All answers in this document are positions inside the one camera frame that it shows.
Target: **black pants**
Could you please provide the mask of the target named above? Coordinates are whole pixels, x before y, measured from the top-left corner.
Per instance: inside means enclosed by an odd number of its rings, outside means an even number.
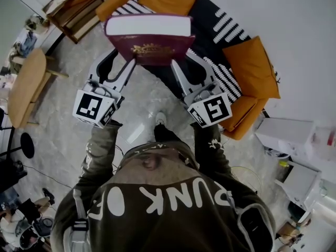
[[[162,124],[159,124],[155,127],[154,136],[155,136],[156,142],[181,141],[181,139],[178,138],[175,133],[168,130]]]

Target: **table leg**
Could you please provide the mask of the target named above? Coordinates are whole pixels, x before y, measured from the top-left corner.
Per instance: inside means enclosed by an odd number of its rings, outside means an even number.
[[[49,70],[49,69],[47,69],[46,72],[47,72],[47,73],[50,73],[50,74],[52,74],[52,75],[58,76],[58,77],[63,77],[63,78],[68,78],[68,77],[69,77],[69,75],[66,74],[66,73],[59,73],[59,72],[52,71],[52,70]]]

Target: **black and white marker cube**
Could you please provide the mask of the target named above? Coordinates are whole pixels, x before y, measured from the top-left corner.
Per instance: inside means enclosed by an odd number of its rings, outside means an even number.
[[[225,92],[191,104],[188,112],[202,128],[232,117],[229,99]]]
[[[116,111],[113,98],[92,91],[78,90],[72,115],[82,122],[104,128]]]

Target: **gold emblem on book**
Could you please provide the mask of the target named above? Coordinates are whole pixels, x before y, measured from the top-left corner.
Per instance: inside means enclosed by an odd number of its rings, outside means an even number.
[[[172,49],[171,47],[162,47],[161,45],[157,44],[143,44],[143,46],[136,46],[134,45],[133,48],[131,48],[134,54],[138,55],[169,55],[175,52],[175,49]]]

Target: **shoe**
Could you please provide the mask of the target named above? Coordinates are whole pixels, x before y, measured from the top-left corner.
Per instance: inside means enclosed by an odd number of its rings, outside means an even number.
[[[158,126],[160,124],[164,125],[165,127],[167,125],[167,117],[163,112],[157,113],[155,117],[155,125]]]
[[[42,188],[42,191],[45,197],[49,197],[50,205],[53,205],[55,203],[55,196],[53,196],[52,193],[49,190],[47,190],[45,187]]]

